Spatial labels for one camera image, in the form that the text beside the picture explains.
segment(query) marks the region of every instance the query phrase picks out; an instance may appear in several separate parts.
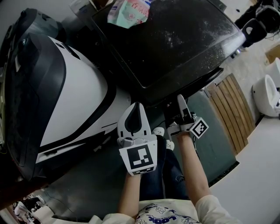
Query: shoe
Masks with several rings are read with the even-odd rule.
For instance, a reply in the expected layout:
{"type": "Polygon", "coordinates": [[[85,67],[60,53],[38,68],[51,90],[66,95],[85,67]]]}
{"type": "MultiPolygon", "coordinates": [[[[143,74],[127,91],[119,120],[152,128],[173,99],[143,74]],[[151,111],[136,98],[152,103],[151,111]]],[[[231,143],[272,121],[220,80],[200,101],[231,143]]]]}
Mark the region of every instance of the shoe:
{"type": "Polygon", "coordinates": [[[153,131],[152,131],[153,135],[160,135],[160,136],[164,136],[165,134],[165,129],[162,127],[156,127],[153,131]]]}
{"type": "Polygon", "coordinates": [[[166,148],[173,151],[175,148],[174,142],[171,142],[170,140],[166,140],[166,148]]]}

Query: plastic bag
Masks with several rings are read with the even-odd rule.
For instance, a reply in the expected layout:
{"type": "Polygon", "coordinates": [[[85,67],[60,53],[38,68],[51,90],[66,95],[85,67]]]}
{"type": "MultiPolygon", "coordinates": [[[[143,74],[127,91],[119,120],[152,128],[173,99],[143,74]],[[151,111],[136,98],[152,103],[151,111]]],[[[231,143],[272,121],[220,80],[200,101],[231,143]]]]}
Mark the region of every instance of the plastic bag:
{"type": "Polygon", "coordinates": [[[130,28],[147,21],[151,0],[117,0],[108,14],[108,23],[130,28]]]}

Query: black tabletop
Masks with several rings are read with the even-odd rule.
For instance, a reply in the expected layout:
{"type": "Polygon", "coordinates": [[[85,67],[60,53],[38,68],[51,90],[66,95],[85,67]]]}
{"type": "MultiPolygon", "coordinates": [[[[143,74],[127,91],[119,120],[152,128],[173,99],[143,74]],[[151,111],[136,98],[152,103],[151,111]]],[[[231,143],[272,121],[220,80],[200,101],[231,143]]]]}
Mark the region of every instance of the black tabletop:
{"type": "Polygon", "coordinates": [[[147,22],[130,29],[107,23],[111,7],[93,16],[94,26],[150,104],[217,68],[245,40],[207,0],[154,0],[147,22]]]}

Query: forearm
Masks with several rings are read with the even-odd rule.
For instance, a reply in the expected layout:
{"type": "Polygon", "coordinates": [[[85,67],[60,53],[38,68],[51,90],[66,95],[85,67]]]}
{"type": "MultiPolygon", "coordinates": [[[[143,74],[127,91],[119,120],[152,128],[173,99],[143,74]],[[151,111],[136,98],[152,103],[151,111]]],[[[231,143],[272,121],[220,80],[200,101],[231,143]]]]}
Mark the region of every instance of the forearm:
{"type": "Polygon", "coordinates": [[[140,175],[126,175],[122,196],[119,202],[118,213],[122,213],[136,219],[139,212],[140,180],[140,175]]]}
{"type": "Polygon", "coordinates": [[[207,177],[196,154],[191,137],[182,133],[178,136],[178,142],[182,155],[186,187],[189,198],[195,205],[200,198],[211,194],[207,177]]]}

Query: wooden slat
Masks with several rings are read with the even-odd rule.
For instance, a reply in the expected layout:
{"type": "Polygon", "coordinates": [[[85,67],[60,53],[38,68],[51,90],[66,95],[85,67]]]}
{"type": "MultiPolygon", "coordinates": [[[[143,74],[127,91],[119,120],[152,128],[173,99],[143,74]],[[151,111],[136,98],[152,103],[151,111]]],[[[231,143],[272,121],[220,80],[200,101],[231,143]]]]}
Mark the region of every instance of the wooden slat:
{"type": "Polygon", "coordinates": [[[247,134],[246,134],[246,131],[245,131],[245,127],[243,125],[243,122],[241,120],[241,117],[239,115],[239,112],[235,106],[235,103],[233,102],[233,99],[231,97],[231,95],[229,94],[228,92],[228,89],[226,88],[224,82],[222,81],[220,84],[219,84],[219,88],[220,90],[222,91],[224,97],[226,98],[227,100],[227,103],[231,109],[231,112],[236,120],[236,123],[238,125],[238,128],[239,128],[239,131],[240,131],[240,134],[241,134],[241,137],[243,139],[243,144],[244,145],[247,145],[248,144],[248,141],[247,141],[247,134]]]}
{"type": "Polygon", "coordinates": [[[241,108],[241,106],[240,106],[240,104],[239,104],[239,102],[238,102],[238,99],[237,99],[236,95],[234,94],[234,92],[233,92],[233,90],[232,90],[232,88],[231,88],[231,86],[230,86],[228,80],[227,80],[227,79],[224,79],[224,80],[223,80],[223,83],[224,83],[224,85],[226,86],[226,88],[227,88],[229,94],[231,95],[231,98],[233,99],[233,102],[234,102],[234,104],[235,104],[235,106],[236,106],[236,109],[238,110],[238,113],[239,113],[239,115],[240,115],[240,118],[241,118],[242,123],[243,123],[244,128],[245,128],[246,138],[247,138],[247,137],[250,135],[250,133],[251,133],[251,132],[250,132],[250,128],[249,128],[249,125],[250,125],[250,124],[248,124],[248,122],[250,122],[250,121],[246,121],[244,112],[242,111],[242,108],[241,108]]]}
{"type": "Polygon", "coordinates": [[[236,152],[236,150],[235,150],[235,145],[233,144],[231,135],[230,135],[230,133],[229,133],[229,131],[228,131],[228,128],[227,128],[227,126],[226,126],[226,123],[224,122],[224,118],[223,118],[223,116],[221,115],[221,113],[220,113],[220,111],[219,111],[219,109],[218,109],[216,103],[214,102],[213,98],[210,96],[209,99],[210,99],[210,102],[211,102],[212,106],[214,107],[215,113],[217,114],[219,120],[220,120],[221,123],[222,123],[222,127],[223,127],[223,129],[224,129],[224,132],[226,133],[226,136],[227,136],[227,138],[228,138],[228,140],[229,140],[229,142],[230,142],[231,150],[232,150],[232,152],[234,153],[234,155],[236,156],[236,155],[237,155],[237,152],[236,152]]]}
{"type": "Polygon", "coordinates": [[[252,130],[254,130],[255,127],[256,127],[256,125],[255,125],[255,121],[254,121],[253,116],[252,116],[252,113],[251,113],[251,109],[250,109],[250,107],[249,107],[249,105],[248,105],[248,102],[247,102],[247,100],[246,100],[246,98],[245,98],[245,96],[244,96],[244,94],[243,94],[243,92],[242,92],[242,90],[241,90],[241,88],[240,88],[240,86],[239,86],[239,84],[238,84],[236,78],[234,77],[234,75],[233,75],[233,74],[230,74],[230,75],[228,76],[228,78],[230,78],[230,79],[233,81],[235,87],[237,88],[237,90],[238,90],[238,92],[239,92],[239,95],[241,96],[241,99],[242,99],[242,101],[243,101],[243,103],[244,103],[244,105],[245,105],[245,108],[246,108],[246,110],[247,110],[247,113],[248,113],[248,115],[249,115],[249,118],[250,118],[250,121],[251,121],[251,124],[252,124],[252,130]]]}
{"type": "Polygon", "coordinates": [[[227,127],[227,129],[228,129],[228,131],[230,133],[231,139],[233,141],[236,153],[240,152],[241,148],[240,148],[237,136],[235,134],[235,130],[234,130],[233,126],[232,126],[232,123],[231,123],[231,121],[230,121],[230,119],[228,117],[228,114],[227,114],[226,110],[224,109],[223,104],[221,103],[218,95],[216,94],[217,87],[215,86],[215,84],[211,84],[211,85],[208,86],[207,89],[208,89],[209,93],[211,94],[211,97],[213,98],[216,106],[218,107],[218,109],[220,111],[220,114],[222,115],[222,117],[224,119],[226,127],[227,127]]]}
{"type": "Polygon", "coordinates": [[[253,125],[252,122],[251,122],[250,115],[249,115],[251,112],[248,113],[248,111],[246,109],[246,106],[245,106],[245,103],[243,102],[242,97],[241,97],[237,87],[235,86],[235,84],[234,84],[234,82],[233,82],[233,80],[230,76],[227,76],[227,81],[228,81],[229,85],[231,86],[234,94],[236,95],[236,98],[237,98],[237,100],[238,100],[238,102],[241,106],[241,109],[242,109],[244,115],[245,115],[245,119],[246,119],[247,123],[249,124],[250,133],[252,133],[252,131],[255,128],[255,124],[253,125]]]}
{"type": "Polygon", "coordinates": [[[241,151],[245,147],[245,145],[244,145],[244,142],[243,142],[240,130],[238,128],[238,124],[237,124],[237,122],[235,120],[235,117],[234,117],[234,115],[233,115],[233,113],[231,111],[230,106],[228,105],[228,102],[227,102],[226,98],[224,97],[224,95],[223,95],[223,93],[222,93],[222,91],[221,91],[221,89],[219,87],[217,87],[216,93],[217,93],[220,101],[222,102],[222,104],[224,106],[224,109],[226,110],[227,115],[228,115],[228,117],[229,117],[229,119],[231,121],[231,124],[232,124],[232,126],[234,128],[234,131],[236,133],[236,136],[237,136],[237,139],[238,139],[238,142],[239,142],[239,145],[240,145],[240,151],[241,151]]]}

